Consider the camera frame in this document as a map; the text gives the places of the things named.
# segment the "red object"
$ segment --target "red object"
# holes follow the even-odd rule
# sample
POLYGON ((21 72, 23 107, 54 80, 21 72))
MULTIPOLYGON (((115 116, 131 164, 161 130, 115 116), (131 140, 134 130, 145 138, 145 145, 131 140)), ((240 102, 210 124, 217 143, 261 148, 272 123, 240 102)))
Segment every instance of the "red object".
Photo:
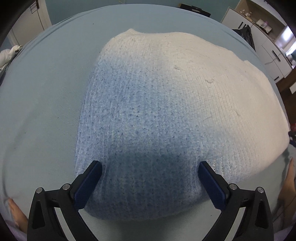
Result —
POLYGON ((291 125, 291 131, 293 131, 293 132, 296 131, 296 123, 291 125))

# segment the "blue gripper pad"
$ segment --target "blue gripper pad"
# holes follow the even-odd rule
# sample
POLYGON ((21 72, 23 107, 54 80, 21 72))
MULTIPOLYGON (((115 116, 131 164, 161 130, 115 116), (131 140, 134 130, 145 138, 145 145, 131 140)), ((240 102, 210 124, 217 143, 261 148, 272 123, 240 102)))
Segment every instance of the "blue gripper pad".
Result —
POLYGON ((76 192, 74 193, 74 198, 73 198, 74 199, 73 205, 77 211, 85 207, 90 195, 94 191, 99 179, 101 178, 102 164, 99 161, 93 161, 89 165, 89 167, 86 169, 86 171, 80 175, 81 177, 83 177, 83 180, 81 181, 80 186, 77 188, 76 192))
POLYGON ((204 186, 206 192, 208 193, 215 208, 222 211, 226 208, 225 193, 222 191, 218 183, 215 181, 210 171, 207 169, 206 165, 208 165, 206 161, 200 162, 198 168, 198 177, 200 179, 200 182, 204 186))

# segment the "light blue tablecloth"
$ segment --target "light blue tablecloth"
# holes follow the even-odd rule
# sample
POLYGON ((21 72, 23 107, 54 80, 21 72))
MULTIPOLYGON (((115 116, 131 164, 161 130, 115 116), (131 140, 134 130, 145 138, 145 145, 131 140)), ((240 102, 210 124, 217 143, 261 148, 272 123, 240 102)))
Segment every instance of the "light blue tablecloth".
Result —
MULTIPOLYGON (((210 18, 173 7, 108 6, 50 27, 24 47, 0 86, 0 212, 5 219, 12 220, 8 196, 28 216, 37 187, 58 189, 74 180, 77 128, 90 70, 102 47, 129 28, 145 33, 191 33, 233 51, 266 73, 254 50, 235 32, 210 18)), ((284 107, 276 85, 271 84, 284 107)), ((264 187, 273 209, 289 155, 286 151, 239 186, 264 187)), ((179 215, 144 222, 102 221, 83 210, 80 213, 100 241, 201 240, 219 215, 210 201, 179 215)), ((61 224, 73 240, 63 219, 61 224)))

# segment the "gradient knit garment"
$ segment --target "gradient knit garment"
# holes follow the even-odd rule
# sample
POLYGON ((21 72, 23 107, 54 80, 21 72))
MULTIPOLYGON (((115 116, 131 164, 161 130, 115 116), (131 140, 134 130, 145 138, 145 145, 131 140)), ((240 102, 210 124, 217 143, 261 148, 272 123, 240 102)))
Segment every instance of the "gradient knit garment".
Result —
POLYGON ((76 147, 76 175, 103 175, 85 209, 109 220, 159 218, 206 197, 207 161, 228 182, 270 165, 288 124, 267 77, 233 52, 186 33, 111 39, 91 73, 76 147))

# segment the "metal screw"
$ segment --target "metal screw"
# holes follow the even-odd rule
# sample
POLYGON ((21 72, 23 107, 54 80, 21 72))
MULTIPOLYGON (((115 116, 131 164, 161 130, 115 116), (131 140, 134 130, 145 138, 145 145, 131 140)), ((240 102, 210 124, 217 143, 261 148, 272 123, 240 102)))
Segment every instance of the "metal screw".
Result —
POLYGON ((64 190, 68 190, 70 188, 70 184, 66 183, 63 185, 64 190))
POLYGON ((229 187, 230 187, 230 189, 232 189, 232 190, 237 189, 237 185, 235 185, 234 183, 231 183, 231 184, 229 185, 229 187))
POLYGON ((36 193, 41 193, 42 190, 43 190, 43 188, 37 188, 37 189, 36 189, 36 193))
POLYGON ((264 189, 263 189, 262 187, 258 187, 257 190, 258 190, 258 192, 260 192, 260 193, 264 193, 264 189))

